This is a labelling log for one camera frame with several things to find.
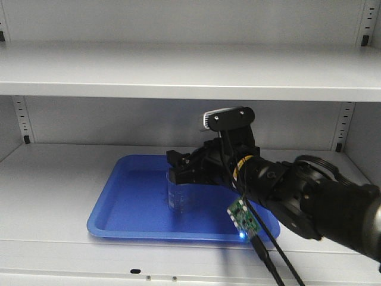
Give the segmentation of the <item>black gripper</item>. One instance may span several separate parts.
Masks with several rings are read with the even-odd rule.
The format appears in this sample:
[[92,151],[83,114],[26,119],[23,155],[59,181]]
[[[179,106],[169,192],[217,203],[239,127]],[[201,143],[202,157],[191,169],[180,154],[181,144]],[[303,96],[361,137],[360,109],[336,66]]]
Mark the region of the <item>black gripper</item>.
[[259,148],[250,125],[221,130],[192,153],[166,152],[170,182],[176,185],[203,184],[233,186],[233,172],[245,156],[256,156]]

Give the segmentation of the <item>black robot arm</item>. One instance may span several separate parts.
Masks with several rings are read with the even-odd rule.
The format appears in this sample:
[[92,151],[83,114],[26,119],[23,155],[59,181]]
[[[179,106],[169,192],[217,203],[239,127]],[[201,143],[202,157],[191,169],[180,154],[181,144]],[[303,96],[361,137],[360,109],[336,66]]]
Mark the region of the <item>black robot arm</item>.
[[166,156],[174,184],[224,185],[303,238],[328,238],[380,260],[380,189],[331,178],[318,169],[318,157],[268,161],[249,126],[220,131],[192,153],[170,150]]

